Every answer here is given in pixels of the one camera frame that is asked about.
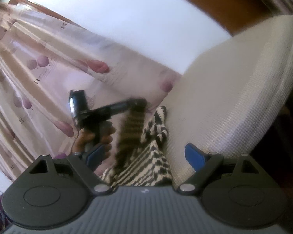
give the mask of white mesh fabric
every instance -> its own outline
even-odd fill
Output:
[[[174,185],[194,173],[187,143],[226,157],[250,153],[292,88],[293,16],[270,18],[200,55],[161,103]]]

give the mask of blanket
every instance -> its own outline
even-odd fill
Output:
[[[171,184],[172,175],[166,157],[161,151],[167,138],[165,126],[166,107],[157,108],[154,116],[148,122],[140,138],[140,144],[119,170],[108,168],[101,178],[112,187],[116,186],[159,186]]]

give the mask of hand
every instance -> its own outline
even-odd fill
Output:
[[[105,145],[105,158],[107,159],[111,153],[110,150],[112,148],[111,142],[113,141],[113,138],[111,134],[115,133],[116,129],[115,127],[110,127],[108,131],[108,135],[102,136],[100,143]],[[89,130],[81,130],[78,138],[76,139],[73,147],[72,147],[72,153],[75,152],[84,152],[85,151],[85,145],[92,141],[95,137],[95,134]]]

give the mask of metal screw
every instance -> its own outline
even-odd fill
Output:
[[[182,184],[180,190],[183,192],[191,192],[195,189],[195,186],[192,184]]]
[[[106,192],[109,189],[110,189],[110,187],[105,184],[96,185],[94,187],[94,191],[96,191],[96,192]]]
[[[79,157],[79,156],[81,156],[81,155],[82,155],[82,152],[74,152],[74,153],[73,153],[73,155],[75,155],[75,156],[78,156],[78,157]]]

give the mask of sheer curtain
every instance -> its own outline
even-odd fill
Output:
[[[0,3],[0,169],[14,180],[39,155],[69,154],[77,136],[71,89],[85,90],[90,108],[144,97],[152,113],[179,77],[81,27]]]

